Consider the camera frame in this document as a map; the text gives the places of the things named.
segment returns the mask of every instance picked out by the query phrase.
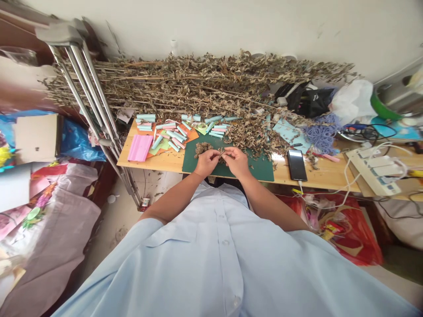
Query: person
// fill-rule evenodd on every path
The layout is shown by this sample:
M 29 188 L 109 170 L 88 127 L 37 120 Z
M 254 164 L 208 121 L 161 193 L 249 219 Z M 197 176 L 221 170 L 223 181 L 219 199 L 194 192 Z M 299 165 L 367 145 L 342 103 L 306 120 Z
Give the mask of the person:
M 203 182 L 219 154 L 201 154 L 54 316 L 419 315 L 310 232 L 240 149 L 222 157 L 254 212 L 239 189 Z

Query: floor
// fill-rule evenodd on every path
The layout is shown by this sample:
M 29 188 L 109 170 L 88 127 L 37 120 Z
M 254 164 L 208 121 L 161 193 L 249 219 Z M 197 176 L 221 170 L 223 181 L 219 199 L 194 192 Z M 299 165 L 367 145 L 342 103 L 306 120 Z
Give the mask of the floor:
M 182 174 L 154 170 L 134 169 L 133 175 L 137 182 L 140 196 L 143 197 L 149 193 L 150 203 L 153 203 L 168 189 L 182 180 Z M 85 259 L 85 269 L 84 274 L 81 276 L 81 283 L 91 275 L 94 269 L 124 238 L 128 230 L 140 217 L 140 213 L 137 211 L 131 196 L 127 194 L 120 180 L 116 182 L 111 194 L 118 197 L 116 197 L 114 203 L 105 206 L 104 218 L 99 230 L 91 241 L 89 252 Z M 365 267 L 363 269 L 406 300 L 423 309 L 421 302 L 423 286 L 403 279 L 380 266 Z

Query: green bowl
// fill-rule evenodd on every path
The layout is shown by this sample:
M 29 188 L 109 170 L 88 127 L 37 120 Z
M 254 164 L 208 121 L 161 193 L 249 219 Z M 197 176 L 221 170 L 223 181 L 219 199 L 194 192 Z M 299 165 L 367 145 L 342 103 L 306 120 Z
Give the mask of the green bowl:
M 382 119 L 389 119 L 389 120 L 401 120 L 402 116 L 393 112 L 389 108 L 387 108 L 382 101 L 380 101 L 376 91 L 373 92 L 370 98 L 370 104 L 373 109 L 376 111 L 379 117 Z

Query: red plastic bag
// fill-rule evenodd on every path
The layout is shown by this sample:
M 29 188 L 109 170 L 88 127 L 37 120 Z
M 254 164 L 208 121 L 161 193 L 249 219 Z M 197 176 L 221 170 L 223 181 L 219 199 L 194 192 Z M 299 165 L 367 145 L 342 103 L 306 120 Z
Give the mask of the red plastic bag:
M 305 203 L 303 199 L 298 197 L 284 197 L 276 195 L 281 201 L 286 203 L 298 215 L 304 210 Z M 338 206 L 344 200 L 344 195 L 321 194 L 315 195 L 315 199 L 326 198 L 333 201 L 335 206 Z M 329 242 L 331 242 L 344 258 L 350 260 L 352 263 L 359 266 L 380 265 L 383 263 L 383 256 L 380 247 L 370 230 L 363 212 L 358 205 L 358 202 L 353 197 L 348 197 L 344 206 L 350 208 L 339 211 L 342 213 L 342 221 L 334 221 L 337 225 L 342 226 L 345 230 L 339 235 L 335 235 Z

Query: power strip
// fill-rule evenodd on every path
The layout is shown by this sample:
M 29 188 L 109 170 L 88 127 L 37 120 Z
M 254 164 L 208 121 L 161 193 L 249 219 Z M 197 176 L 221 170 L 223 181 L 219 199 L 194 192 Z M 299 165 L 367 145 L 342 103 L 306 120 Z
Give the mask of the power strip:
M 372 151 L 374 150 L 374 148 L 372 147 L 365 151 L 369 150 Z M 378 196 L 393 196 L 401 193 L 401 189 L 395 182 L 392 182 L 390 184 L 384 183 L 384 179 L 386 179 L 385 177 L 383 177 L 384 175 L 378 175 L 375 172 L 374 165 L 372 165 L 373 167 L 368 166 L 369 162 L 371 163 L 373 161 L 373 159 L 368 159 L 371 154 L 367 155 L 367 153 L 365 153 L 365 155 L 362 155 L 362 152 L 363 149 L 356 149 L 346 152 L 346 155 L 350 159 L 350 162 L 355 166 L 355 168 L 367 182 L 367 184 L 375 192 L 375 194 Z M 388 169 L 390 167 L 394 167 L 395 165 L 387 159 L 385 166 L 386 169 Z

